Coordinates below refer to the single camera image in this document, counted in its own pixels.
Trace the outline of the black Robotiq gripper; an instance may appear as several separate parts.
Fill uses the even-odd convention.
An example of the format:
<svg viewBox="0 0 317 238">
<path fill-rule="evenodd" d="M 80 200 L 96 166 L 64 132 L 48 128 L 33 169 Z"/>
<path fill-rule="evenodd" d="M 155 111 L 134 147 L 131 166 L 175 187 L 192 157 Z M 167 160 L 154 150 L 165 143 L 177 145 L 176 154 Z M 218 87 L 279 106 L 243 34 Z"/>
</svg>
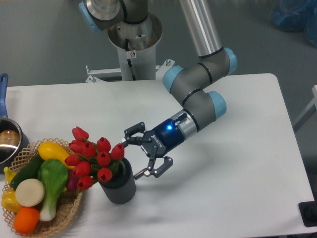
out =
<svg viewBox="0 0 317 238">
<path fill-rule="evenodd" d="M 173 119 L 167 119 L 149 131 L 146 131 L 144 122 L 140 122 L 124 130 L 122 145 L 124 147 L 128 145 L 141 146 L 149 157 L 147 167 L 136 173 L 134 180 L 143 176 L 159 178 L 173 165 L 173 159 L 164 155 L 183 143 L 185 138 L 180 128 L 172 122 Z M 156 158 L 162 157 L 163 164 L 155 169 Z"/>
</svg>

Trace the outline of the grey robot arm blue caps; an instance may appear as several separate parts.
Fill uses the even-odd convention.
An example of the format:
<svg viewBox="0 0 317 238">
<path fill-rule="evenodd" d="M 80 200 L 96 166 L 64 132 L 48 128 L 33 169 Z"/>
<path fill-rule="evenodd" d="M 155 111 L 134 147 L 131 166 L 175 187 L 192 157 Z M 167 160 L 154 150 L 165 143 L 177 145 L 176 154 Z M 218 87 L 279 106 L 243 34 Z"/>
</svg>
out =
<svg viewBox="0 0 317 238">
<path fill-rule="evenodd" d="M 227 76 L 237 67 L 233 51 L 222 46 L 205 0 L 182 0 L 181 9 L 188 24 L 199 62 L 190 68 L 167 66 L 162 82 L 181 105 L 181 111 L 151 130 L 143 123 L 125 130 L 123 145 L 137 145 L 149 158 L 146 168 L 135 174 L 161 176 L 172 166 L 167 153 L 216 121 L 226 112 L 226 102 L 205 88 Z M 117 48 L 121 78 L 148 80 L 156 76 L 156 45 L 162 37 L 161 22 L 148 11 L 145 0 L 83 0 L 79 10 L 93 32 L 106 30 Z"/>
</svg>

